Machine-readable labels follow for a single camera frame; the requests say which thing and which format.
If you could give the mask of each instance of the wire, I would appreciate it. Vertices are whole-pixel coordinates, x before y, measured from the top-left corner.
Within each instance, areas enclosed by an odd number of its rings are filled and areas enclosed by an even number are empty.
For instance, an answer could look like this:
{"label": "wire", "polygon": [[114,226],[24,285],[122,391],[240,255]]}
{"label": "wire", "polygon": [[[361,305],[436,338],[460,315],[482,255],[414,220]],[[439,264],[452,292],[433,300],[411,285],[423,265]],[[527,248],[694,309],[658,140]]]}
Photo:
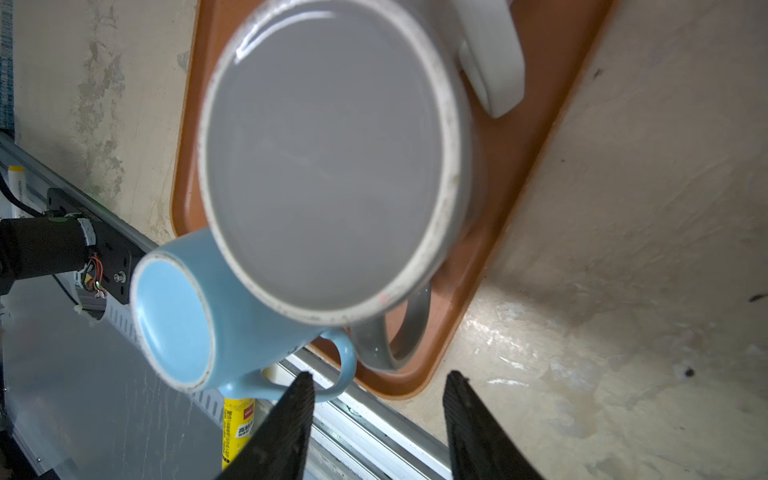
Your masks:
{"label": "wire", "polygon": [[101,292],[106,296],[107,291],[101,285],[101,282],[104,279],[104,264],[101,262],[101,259],[98,257],[97,253],[94,253],[91,259],[96,262],[96,271],[94,272],[95,276],[91,279],[91,282],[88,284],[88,289],[92,292],[95,287],[96,290],[98,290],[99,292]]}
{"label": "wire", "polygon": [[91,291],[90,287],[88,286],[88,285],[90,285],[90,282],[86,283],[85,282],[85,277],[86,277],[86,275],[88,275],[91,272],[91,265],[95,265],[94,264],[94,259],[88,258],[88,263],[85,264],[85,266],[83,267],[83,270],[80,270],[78,272],[78,274],[80,275],[80,277],[79,277],[80,286],[85,288],[88,292]]}
{"label": "wire", "polygon": [[67,290],[67,287],[64,286],[64,284],[61,282],[61,280],[59,280],[58,277],[55,276],[55,275],[51,275],[51,276],[53,277],[53,280],[56,280],[56,283],[58,283],[58,285],[61,287],[61,291],[66,293],[67,296],[69,297],[69,299],[72,300],[72,303],[74,303],[75,305],[80,305],[80,303],[77,300],[74,299],[72,294],[69,293],[69,290]]}
{"label": "wire", "polygon": [[[91,265],[93,266],[93,270],[94,270],[93,274],[91,274]],[[87,291],[89,291],[89,292],[94,291],[93,285],[94,285],[94,280],[96,279],[96,271],[95,270],[97,268],[98,268],[98,265],[96,265],[96,262],[94,262],[93,257],[88,259],[88,264],[85,266],[85,273],[83,274],[83,278],[85,278],[86,276],[90,276],[91,277],[91,279],[87,283],[85,283],[85,289]]]}
{"label": "wire", "polygon": [[16,198],[16,196],[11,192],[11,189],[8,188],[8,184],[5,182],[5,178],[0,175],[0,192],[2,192],[3,197],[7,198],[9,202],[14,204],[16,207],[21,208],[24,212],[32,215],[33,217],[44,217],[45,215],[41,214],[34,208],[24,205],[24,203]]}

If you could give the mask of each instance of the gray floor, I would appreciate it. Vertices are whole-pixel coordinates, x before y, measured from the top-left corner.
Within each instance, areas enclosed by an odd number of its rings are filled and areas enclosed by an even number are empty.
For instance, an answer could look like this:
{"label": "gray floor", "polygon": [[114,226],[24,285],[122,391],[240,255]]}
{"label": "gray floor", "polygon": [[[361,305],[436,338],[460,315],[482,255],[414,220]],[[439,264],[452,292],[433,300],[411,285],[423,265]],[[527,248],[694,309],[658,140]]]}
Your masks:
{"label": "gray floor", "polygon": [[[166,240],[193,5],[19,4],[20,144]],[[394,408],[445,439],[460,369],[549,478],[768,478],[766,20],[622,1],[436,380]],[[122,173],[92,160],[115,144]]]}
{"label": "gray floor", "polygon": [[106,319],[89,323],[50,276],[19,280],[2,302],[6,405],[40,473],[55,468],[62,480],[218,475],[219,425],[165,385]]}

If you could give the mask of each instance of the yellow label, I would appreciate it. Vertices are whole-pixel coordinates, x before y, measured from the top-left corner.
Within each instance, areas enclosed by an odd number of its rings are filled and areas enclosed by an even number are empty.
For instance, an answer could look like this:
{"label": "yellow label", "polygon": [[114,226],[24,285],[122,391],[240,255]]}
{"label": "yellow label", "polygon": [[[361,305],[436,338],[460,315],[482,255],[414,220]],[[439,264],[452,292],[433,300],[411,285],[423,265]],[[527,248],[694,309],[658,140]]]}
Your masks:
{"label": "yellow label", "polygon": [[253,434],[253,399],[224,399],[224,432],[221,439],[221,468],[229,465]]}

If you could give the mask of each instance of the mug rim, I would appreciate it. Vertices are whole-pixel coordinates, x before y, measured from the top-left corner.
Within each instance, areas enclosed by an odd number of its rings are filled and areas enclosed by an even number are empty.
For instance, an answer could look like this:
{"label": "mug rim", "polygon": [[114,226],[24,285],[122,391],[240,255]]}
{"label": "mug rim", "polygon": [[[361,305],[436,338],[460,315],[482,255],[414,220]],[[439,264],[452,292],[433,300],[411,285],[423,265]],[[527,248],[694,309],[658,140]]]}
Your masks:
{"label": "mug rim", "polygon": [[456,233],[454,231],[457,230],[456,217],[461,216],[460,220],[463,220],[463,212],[460,210],[462,205],[465,207],[466,202],[462,200],[462,195],[466,196],[466,193],[463,194],[462,191],[466,192],[467,177],[471,175],[471,171],[468,171],[465,164],[472,161],[472,137],[469,131],[469,112],[458,97],[461,92],[457,94],[456,91],[458,81],[456,67],[445,57],[445,53],[431,38],[422,23],[394,0],[336,0],[360,5],[391,24],[410,45],[415,58],[424,69],[425,77],[432,86],[442,146],[442,168],[437,195],[429,222],[411,257],[381,290],[369,298],[341,308],[317,310],[292,304],[263,288],[241,266],[236,255],[230,250],[227,245],[227,235],[217,220],[217,208],[210,194],[208,180],[209,169],[215,167],[207,155],[207,132],[211,111],[223,74],[234,61],[237,49],[243,40],[292,8],[328,1],[272,0],[257,8],[237,29],[218,58],[206,90],[198,125],[197,161],[200,193],[211,233],[237,279],[254,296],[281,315],[310,325],[341,326],[383,315],[384,312],[404,301],[437,269],[442,261],[446,244],[452,239],[452,234]]}
{"label": "mug rim", "polygon": [[[205,371],[199,379],[194,380],[193,382],[179,382],[167,374],[165,368],[163,368],[160,362],[157,361],[157,358],[152,352],[152,349],[147,344],[144,331],[141,328],[141,322],[138,321],[138,315],[136,312],[137,304],[133,300],[137,298],[137,289],[139,284],[138,280],[141,279],[141,274],[143,273],[144,269],[147,268],[147,266],[158,261],[170,263],[180,272],[182,272],[182,274],[187,278],[187,280],[189,280],[190,284],[194,288],[195,293],[197,294],[197,299],[200,301],[200,304],[203,307],[203,313],[205,315],[206,324],[208,326],[208,338],[210,339],[210,354],[208,356],[208,362],[205,366]],[[129,297],[131,298],[131,319],[134,322],[139,348],[144,354],[144,357],[150,363],[152,369],[174,389],[186,393],[196,392],[197,390],[202,389],[205,387],[205,384],[210,379],[211,373],[214,370],[214,359],[216,358],[216,330],[214,329],[214,322],[211,317],[210,306],[205,298],[205,295],[203,294],[203,289],[197,282],[197,279],[194,278],[194,275],[190,273],[189,269],[186,268],[182,261],[177,259],[173,254],[162,250],[152,250],[151,252],[144,255],[134,269],[133,278],[134,279],[131,281]]]}

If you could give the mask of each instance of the concrete surface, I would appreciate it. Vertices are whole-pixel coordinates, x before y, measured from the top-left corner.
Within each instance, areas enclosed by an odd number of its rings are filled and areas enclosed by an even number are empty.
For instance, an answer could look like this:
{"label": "concrete surface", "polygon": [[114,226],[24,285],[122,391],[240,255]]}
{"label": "concrete surface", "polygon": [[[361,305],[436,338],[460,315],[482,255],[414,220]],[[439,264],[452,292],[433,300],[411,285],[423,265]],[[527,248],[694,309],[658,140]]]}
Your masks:
{"label": "concrete surface", "polygon": [[424,393],[548,478],[768,478],[768,2],[626,0]]}
{"label": "concrete surface", "polygon": [[[193,5],[17,5],[22,147],[166,240]],[[459,369],[548,478],[768,478],[766,20],[622,2],[435,381],[390,405],[445,440]]]}
{"label": "concrete surface", "polygon": [[17,144],[169,241],[197,2],[24,0],[14,9]]}

